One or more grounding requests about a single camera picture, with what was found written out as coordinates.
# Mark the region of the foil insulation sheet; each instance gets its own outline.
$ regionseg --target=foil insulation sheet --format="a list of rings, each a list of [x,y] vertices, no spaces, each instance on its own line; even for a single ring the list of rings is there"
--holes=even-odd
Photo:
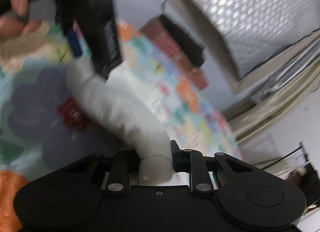
[[[192,0],[225,38],[239,78],[320,28],[320,0]]]

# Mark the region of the circular cover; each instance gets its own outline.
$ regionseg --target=circular cover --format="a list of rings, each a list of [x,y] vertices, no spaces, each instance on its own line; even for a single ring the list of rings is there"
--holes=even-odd
[[[81,175],[59,173],[40,178],[18,191],[14,210],[26,226],[60,230],[84,223],[100,202],[100,190]]]
[[[218,202],[233,220],[255,229],[281,229],[302,216],[302,191],[272,175],[238,174],[220,190]]]

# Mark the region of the black cable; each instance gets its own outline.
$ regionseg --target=black cable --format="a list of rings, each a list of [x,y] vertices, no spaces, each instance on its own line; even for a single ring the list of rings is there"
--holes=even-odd
[[[287,158],[288,156],[290,156],[290,155],[294,154],[295,152],[297,152],[297,151],[298,151],[298,150],[300,150],[300,149],[302,149],[302,146],[299,146],[297,149],[295,149],[295,150],[294,150],[294,151],[292,151],[291,153],[287,154],[286,156],[284,156],[284,157],[280,158],[279,160],[276,160],[274,163],[269,164],[269,165],[268,165],[268,166],[266,166],[266,167],[263,167],[263,168],[262,168],[262,170],[265,170],[266,168],[269,168],[269,167],[271,167],[271,166],[275,165],[276,163],[281,162],[282,160],[284,160],[284,159],[285,159],[285,158]]]

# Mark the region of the small screw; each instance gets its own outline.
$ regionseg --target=small screw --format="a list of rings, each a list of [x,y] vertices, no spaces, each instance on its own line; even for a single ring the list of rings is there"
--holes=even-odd
[[[209,191],[211,190],[211,186],[207,183],[199,183],[197,186],[196,186],[196,189],[198,191]]]
[[[123,185],[120,183],[112,183],[108,185],[108,190],[110,191],[120,191],[123,189]]]

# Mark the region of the human hand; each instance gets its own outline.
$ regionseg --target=human hand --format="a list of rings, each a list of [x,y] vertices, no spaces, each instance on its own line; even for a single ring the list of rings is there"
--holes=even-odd
[[[10,0],[12,11],[24,16],[28,12],[28,0]],[[0,39],[13,38],[37,30],[41,21],[29,21],[24,23],[12,16],[0,17]]]

